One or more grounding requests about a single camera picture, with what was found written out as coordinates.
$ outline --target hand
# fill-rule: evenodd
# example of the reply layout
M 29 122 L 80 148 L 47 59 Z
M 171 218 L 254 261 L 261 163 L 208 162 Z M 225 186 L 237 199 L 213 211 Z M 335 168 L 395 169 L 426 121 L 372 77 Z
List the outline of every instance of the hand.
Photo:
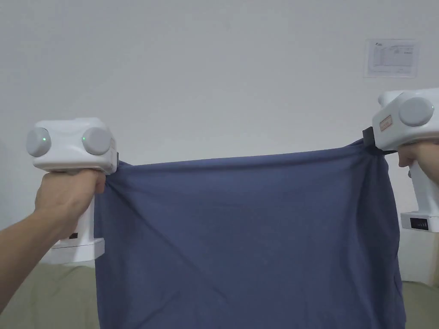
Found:
M 35 199 L 35 212 L 56 221 L 58 240 L 68 238 L 95 193 L 103 193 L 105 175 L 85 169 L 76 175 L 50 173 L 43 177 Z
M 398 149 L 399 166 L 410 166 L 418 161 L 425 174 L 439 184 L 439 145 L 433 142 L 422 142 L 406 145 Z

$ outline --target orange label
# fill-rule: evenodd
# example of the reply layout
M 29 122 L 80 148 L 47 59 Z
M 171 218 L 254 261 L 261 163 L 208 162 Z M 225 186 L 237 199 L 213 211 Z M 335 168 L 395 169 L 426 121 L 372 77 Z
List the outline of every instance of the orange label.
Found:
M 392 123 L 392 116 L 389 115 L 387 118 L 380 122 L 380 130 L 385 131 L 388 127 L 392 125 Z

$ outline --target white wall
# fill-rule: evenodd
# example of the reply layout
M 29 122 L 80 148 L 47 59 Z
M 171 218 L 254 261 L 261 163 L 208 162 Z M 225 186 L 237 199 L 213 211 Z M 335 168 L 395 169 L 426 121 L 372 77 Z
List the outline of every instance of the white wall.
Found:
M 0 1 L 0 227 L 33 209 L 40 119 L 98 116 L 144 164 L 339 147 L 391 89 L 439 86 L 436 0 Z M 367 38 L 422 42 L 416 79 L 364 79 Z M 400 211 L 416 208 L 389 156 Z M 403 278 L 431 282 L 434 235 L 402 232 Z

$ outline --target gray button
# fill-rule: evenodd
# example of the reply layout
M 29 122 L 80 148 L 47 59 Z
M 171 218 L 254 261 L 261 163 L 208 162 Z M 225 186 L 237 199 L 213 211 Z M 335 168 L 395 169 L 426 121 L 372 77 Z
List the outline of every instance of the gray button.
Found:
M 41 157 L 42 155 L 45 155 L 51 146 L 52 142 L 50 140 L 50 135 L 46 129 L 36 127 L 28 133 L 26 150 L 33 157 Z
M 111 135 L 101 128 L 90 128 L 83 135 L 85 150 L 93 155 L 103 155 L 110 149 Z
M 410 127 L 425 125 L 433 116 L 433 104 L 422 97 L 413 97 L 401 104 L 399 118 Z

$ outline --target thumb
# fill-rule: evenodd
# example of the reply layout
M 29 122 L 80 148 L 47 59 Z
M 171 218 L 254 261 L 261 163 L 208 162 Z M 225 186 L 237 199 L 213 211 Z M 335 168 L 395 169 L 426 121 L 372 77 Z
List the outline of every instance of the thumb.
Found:
M 416 154 L 414 148 L 416 145 L 406 145 L 398 148 L 399 166 L 407 167 L 410 166 L 416 159 Z

